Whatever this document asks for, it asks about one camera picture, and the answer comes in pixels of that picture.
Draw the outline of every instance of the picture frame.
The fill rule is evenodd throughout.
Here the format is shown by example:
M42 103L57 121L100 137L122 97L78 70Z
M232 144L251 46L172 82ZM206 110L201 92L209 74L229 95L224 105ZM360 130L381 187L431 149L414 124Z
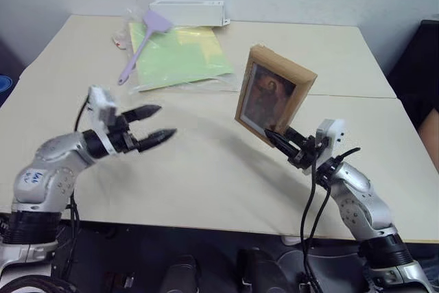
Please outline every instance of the picture frame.
M285 134L316 78L263 45L251 47L235 119L273 147L264 129Z

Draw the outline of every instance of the table surface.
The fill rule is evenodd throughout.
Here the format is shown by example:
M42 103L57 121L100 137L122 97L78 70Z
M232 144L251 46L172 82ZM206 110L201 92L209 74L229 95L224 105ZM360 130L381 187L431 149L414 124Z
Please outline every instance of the table surface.
M163 107L153 118L133 125L136 135L172 127L178 133L159 148L108 157L81 174L76 199L83 220L297 235L310 177L233 120L238 93L157 90L129 95L125 85L117 86L126 56L109 36L120 23L114 17L72 16L0 108L0 211L10 210L14 178L32 161L37 147L71 131L88 86L100 84L117 96L121 111L145 103ZM247 24L253 23L232 23L228 29ZM264 26L257 25L258 32ZM231 43L225 33L219 38L223 46ZM389 204L403 239L439 241L439 175L400 101L311 94L292 126L314 134L324 118L346 119L340 151L362 147L348 162L369 177ZM89 128L88 120L80 127ZM323 195L318 189L317 201ZM318 206L313 204L311 220ZM428 221L420 220L427 214ZM351 238L332 200L317 236Z

